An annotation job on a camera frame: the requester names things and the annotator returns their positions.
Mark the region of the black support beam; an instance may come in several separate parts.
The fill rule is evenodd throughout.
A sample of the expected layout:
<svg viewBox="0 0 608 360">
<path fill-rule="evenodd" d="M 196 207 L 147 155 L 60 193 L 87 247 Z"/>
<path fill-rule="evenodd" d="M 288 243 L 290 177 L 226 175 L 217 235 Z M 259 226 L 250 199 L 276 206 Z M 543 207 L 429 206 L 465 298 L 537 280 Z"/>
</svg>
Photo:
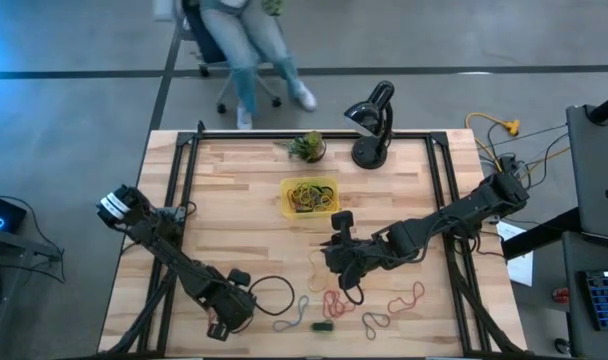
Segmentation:
<svg viewBox="0 0 608 360">
<path fill-rule="evenodd" d="M 504 258 L 511 260 L 556 242 L 567 231 L 577 233 L 582 231 L 578 207 L 540 223 L 510 239 L 505 239 L 502 242 Z"/>
</svg>

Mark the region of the yellow plastic bin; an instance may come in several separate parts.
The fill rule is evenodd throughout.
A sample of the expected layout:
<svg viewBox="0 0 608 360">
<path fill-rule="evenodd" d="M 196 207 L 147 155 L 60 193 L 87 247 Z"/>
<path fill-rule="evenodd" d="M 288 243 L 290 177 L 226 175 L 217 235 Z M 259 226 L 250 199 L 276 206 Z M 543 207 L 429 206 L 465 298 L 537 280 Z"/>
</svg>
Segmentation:
<svg viewBox="0 0 608 360">
<path fill-rule="evenodd" d="M 318 191 L 315 189 L 315 186 L 332 187 L 334 190 L 333 200 L 335 202 L 336 207 L 334 209 L 329 209 L 328 211 L 320 211 L 319 209 L 313 209 L 310 212 L 296 212 L 289 204 L 287 192 L 291 189 L 294 189 L 300 183 L 308 183 L 311 185 L 314 194 L 314 200 L 315 195 L 318 193 Z M 326 217 L 341 210 L 338 184 L 333 177 L 317 176 L 285 178 L 282 179 L 280 182 L 280 191 L 282 215 L 290 220 Z"/>
</svg>

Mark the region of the person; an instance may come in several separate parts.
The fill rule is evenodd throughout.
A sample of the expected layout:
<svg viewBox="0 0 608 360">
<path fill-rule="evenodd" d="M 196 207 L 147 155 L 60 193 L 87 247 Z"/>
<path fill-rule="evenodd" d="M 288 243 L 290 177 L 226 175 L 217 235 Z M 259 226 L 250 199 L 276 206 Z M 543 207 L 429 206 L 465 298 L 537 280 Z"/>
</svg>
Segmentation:
<svg viewBox="0 0 608 360">
<path fill-rule="evenodd" d="M 289 95 L 307 111 L 317 100 L 299 77 L 277 19 L 264 0 L 198 0 L 200 17 L 231 69 L 237 97 L 237 128 L 250 130 L 257 113 L 256 78 L 259 63 L 273 65 Z"/>
</svg>

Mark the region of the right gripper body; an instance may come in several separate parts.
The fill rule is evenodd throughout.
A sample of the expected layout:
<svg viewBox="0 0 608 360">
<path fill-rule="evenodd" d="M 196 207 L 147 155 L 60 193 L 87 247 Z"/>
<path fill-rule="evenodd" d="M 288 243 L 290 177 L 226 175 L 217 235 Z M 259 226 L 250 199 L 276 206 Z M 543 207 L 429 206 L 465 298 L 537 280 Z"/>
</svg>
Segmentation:
<svg viewBox="0 0 608 360">
<path fill-rule="evenodd" d="M 345 273 L 355 265 L 361 274 L 379 267 L 392 270 L 404 264 L 392 247 L 377 235 L 374 240 L 352 239 L 343 241 L 340 233 L 333 234 L 324 243 L 325 264 L 335 274 Z"/>
</svg>

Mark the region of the black computer keyboard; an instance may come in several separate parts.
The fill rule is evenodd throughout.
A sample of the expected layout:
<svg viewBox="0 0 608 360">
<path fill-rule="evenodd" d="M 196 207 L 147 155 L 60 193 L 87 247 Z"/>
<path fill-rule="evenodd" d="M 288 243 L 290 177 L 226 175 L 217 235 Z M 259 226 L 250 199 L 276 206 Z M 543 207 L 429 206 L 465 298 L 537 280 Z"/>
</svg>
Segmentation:
<svg viewBox="0 0 608 360">
<path fill-rule="evenodd" d="M 608 271 L 579 271 L 579 286 L 596 331 L 608 331 Z"/>
</svg>

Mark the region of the dark grey rubber band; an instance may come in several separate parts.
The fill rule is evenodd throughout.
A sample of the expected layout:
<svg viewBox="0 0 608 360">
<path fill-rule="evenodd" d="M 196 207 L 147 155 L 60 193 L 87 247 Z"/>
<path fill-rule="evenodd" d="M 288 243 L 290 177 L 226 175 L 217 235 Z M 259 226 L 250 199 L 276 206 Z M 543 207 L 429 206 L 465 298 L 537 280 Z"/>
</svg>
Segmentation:
<svg viewBox="0 0 608 360">
<path fill-rule="evenodd" d="M 365 336 L 370 341 L 376 339 L 377 328 L 387 328 L 391 323 L 391 319 L 387 314 L 374 312 L 363 313 L 361 321 L 365 329 Z"/>
</svg>

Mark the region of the black desk lamp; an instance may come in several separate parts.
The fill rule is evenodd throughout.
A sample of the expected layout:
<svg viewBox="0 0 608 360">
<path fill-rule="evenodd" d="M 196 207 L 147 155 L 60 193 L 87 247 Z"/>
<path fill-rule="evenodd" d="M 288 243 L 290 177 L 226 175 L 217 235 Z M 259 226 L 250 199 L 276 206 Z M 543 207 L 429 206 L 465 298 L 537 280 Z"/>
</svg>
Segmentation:
<svg viewBox="0 0 608 360">
<path fill-rule="evenodd" d="M 351 151 L 353 161 L 361 168 L 377 169 L 386 162 L 394 119 L 390 101 L 394 93 L 390 81 L 380 81 L 366 100 L 344 112 L 346 121 L 361 135 Z"/>
</svg>

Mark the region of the grey desk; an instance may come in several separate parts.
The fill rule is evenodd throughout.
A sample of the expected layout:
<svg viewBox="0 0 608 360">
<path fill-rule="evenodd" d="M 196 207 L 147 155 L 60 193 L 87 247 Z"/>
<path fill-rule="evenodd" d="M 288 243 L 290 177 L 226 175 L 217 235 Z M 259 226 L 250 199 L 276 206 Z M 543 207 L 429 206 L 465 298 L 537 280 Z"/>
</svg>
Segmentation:
<svg viewBox="0 0 608 360">
<path fill-rule="evenodd" d="M 582 271 L 608 271 L 608 124 L 597 125 L 586 107 L 566 109 L 579 211 L 579 232 L 563 234 L 571 294 L 571 352 L 586 360 L 608 360 L 608 331 L 592 323 Z"/>
</svg>

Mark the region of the potted succulent plant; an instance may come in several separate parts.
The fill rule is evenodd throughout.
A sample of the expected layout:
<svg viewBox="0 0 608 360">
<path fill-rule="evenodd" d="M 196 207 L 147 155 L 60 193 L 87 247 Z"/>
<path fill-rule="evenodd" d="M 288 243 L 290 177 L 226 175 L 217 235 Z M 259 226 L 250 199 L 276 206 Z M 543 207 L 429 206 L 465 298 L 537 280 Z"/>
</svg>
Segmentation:
<svg viewBox="0 0 608 360">
<path fill-rule="evenodd" d="M 320 132 L 310 131 L 286 141 L 276 142 L 290 158 L 297 158 L 307 163 L 320 161 L 326 152 L 326 142 Z"/>
</svg>

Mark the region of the black aluminium table frame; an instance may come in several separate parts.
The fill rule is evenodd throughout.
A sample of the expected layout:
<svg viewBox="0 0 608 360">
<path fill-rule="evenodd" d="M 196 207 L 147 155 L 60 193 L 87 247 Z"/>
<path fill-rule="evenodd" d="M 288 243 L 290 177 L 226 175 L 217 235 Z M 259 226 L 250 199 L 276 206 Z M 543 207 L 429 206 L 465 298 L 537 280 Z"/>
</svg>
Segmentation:
<svg viewBox="0 0 608 360">
<path fill-rule="evenodd" d="M 527 198 L 465 129 L 156 131 L 98 357 L 522 359 L 486 220 Z"/>
</svg>

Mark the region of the black computer with blue light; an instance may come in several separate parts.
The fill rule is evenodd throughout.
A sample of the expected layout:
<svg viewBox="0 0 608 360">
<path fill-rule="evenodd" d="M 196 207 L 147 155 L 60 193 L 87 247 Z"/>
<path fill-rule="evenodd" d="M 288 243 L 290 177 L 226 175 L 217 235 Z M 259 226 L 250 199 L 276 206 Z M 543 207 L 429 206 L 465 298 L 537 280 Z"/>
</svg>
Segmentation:
<svg viewBox="0 0 608 360">
<path fill-rule="evenodd" d="M 24 209 L 0 198 L 0 231 L 16 234 L 25 216 Z"/>
</svg>

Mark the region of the white paper sheet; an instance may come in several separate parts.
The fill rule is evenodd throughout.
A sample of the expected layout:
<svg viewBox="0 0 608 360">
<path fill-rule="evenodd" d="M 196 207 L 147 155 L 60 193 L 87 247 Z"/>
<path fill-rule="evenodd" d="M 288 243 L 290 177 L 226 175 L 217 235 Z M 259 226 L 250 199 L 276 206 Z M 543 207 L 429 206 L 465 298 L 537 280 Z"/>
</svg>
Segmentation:
<svg viewBox="0 0 608 360">
<path fill-rule="evenodd" d="M 497 233 L 501 241 L 510 240 L 513 237 L 525 232 L 524 229 L 500 221 L 496 225 Z M 507 264 L 509 278 L 512 282 L 528 287 L 533 286 L 533 252 L 521 255 L 508 261 Z"/>
</svg>

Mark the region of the office chair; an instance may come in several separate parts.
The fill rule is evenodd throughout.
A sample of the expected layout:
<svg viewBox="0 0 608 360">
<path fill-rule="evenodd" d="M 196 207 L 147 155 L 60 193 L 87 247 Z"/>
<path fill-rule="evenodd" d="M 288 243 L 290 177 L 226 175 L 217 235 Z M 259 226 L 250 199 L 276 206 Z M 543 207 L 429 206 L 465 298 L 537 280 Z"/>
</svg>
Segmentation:
<svg viewBox="0 0 608 360">
<path fill-rule="evenodd" d="M 226 76 L 216 99 L 216 111 L 219 114 L 225 114 L 227 107 L 224 96 L 233 87 L 232 71 L 224 54 L 202 21 L 198 0 L 176 0 L 174 16 L 181 27 L 180 38 L 183 41 L 193 42 L 197 47 L 195 51 L 191 52 L 191 55 L 198 62 L 198 75 L 208 78 L 218 70 Z"/>
</svg>

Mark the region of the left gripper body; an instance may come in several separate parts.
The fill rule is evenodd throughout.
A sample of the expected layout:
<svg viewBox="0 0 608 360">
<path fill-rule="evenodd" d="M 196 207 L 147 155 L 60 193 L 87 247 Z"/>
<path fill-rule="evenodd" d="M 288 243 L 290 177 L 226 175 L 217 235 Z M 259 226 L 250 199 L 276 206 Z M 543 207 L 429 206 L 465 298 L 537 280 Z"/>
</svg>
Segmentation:
<svg viewBox="0 0 608 360">
<path fill-rule="evenodd" d="M 229 330 L 238 330 L 252 316 L 255 298 L 248 292 L 250 280 L 206 281 L 198 294 L 205 311 L 212 309 L 220 322 Z"/>
</svg>

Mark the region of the black monitor pole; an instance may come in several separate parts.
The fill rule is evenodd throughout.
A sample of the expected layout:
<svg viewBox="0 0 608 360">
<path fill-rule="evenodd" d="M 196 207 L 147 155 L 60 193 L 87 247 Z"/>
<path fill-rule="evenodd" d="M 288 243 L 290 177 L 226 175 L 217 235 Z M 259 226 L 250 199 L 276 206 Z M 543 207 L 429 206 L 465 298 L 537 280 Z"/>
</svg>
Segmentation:
<svg viewBox="0 0 608 360">
<path fill-rule="evenodd" d="M 587 118 L 590 122 L 600 126 L 608 125 L 608 99 L 597 107 L 590 107 L 586 110 Z"/>
</svg>

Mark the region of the blue rubber band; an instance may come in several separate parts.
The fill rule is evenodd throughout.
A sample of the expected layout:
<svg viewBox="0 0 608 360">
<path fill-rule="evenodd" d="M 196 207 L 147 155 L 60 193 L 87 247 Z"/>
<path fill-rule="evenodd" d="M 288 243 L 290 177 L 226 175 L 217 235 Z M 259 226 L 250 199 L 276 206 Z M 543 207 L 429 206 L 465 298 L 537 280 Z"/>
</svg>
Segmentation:
<svg viewBox="0 0 608 360">
<path fill-rule="evenodd" d="M 298 299 L 298 304 L 297 304 L 297 314 L 298 317 L 293 320 L 293 321 L 286 321 L 286 320 L 276 320 L 273 322 L 272 324 L 272 328 L 273 331 L 276 333 L 282 333 L 287 331 L 288 329 L 291 329 L 293 327 L 297 327 L 300 325 L 300 323 L 303 320 L 303 316 L 305 313 L 305 310 L 307 309 L 308 305 L 310 303 L 310 298 L 308 295 L 302 295 L 299 299 Z"/>
</svg>

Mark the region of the grey metal stand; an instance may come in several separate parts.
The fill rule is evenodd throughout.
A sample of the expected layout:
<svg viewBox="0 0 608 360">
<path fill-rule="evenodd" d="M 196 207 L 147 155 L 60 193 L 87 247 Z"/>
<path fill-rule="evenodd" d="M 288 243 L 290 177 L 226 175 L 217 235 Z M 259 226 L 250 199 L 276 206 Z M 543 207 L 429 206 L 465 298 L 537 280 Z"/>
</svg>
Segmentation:
<svg viewBox="0 0 608 360">
<path fill-rule="evenodd" d="M 61 261 L 62 256 L 58 250 L 47 245 L 26 239 L 20 235 L 0 231 L 0 245 L 32 252 L 49 258 L 51 261 Z"/>
</svg>

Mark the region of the yellow rubber band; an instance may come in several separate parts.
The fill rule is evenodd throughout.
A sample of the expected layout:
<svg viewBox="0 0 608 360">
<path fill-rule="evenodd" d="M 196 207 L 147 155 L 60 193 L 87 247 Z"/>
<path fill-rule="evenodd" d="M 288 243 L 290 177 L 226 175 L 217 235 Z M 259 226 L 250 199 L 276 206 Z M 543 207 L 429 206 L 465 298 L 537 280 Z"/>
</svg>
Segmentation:
<svg viewBox="0 0 608 360">
<path fill-rule="evenodd" d="M 300 183 L 287 192 L 290 206 L 296 212 L 310 212 L 315 207 L 313 190 L 310 184 Z"/>
<path fill-rule="evenodd" d="M 324 256 L 320 250 L 315 249 L 309 252 L 308 262 L 310 274 L 307 280 L 308 289 L 312 293 L 320 293 L 328 288 L 329 271 L 324 264 Z"/>
</svg>

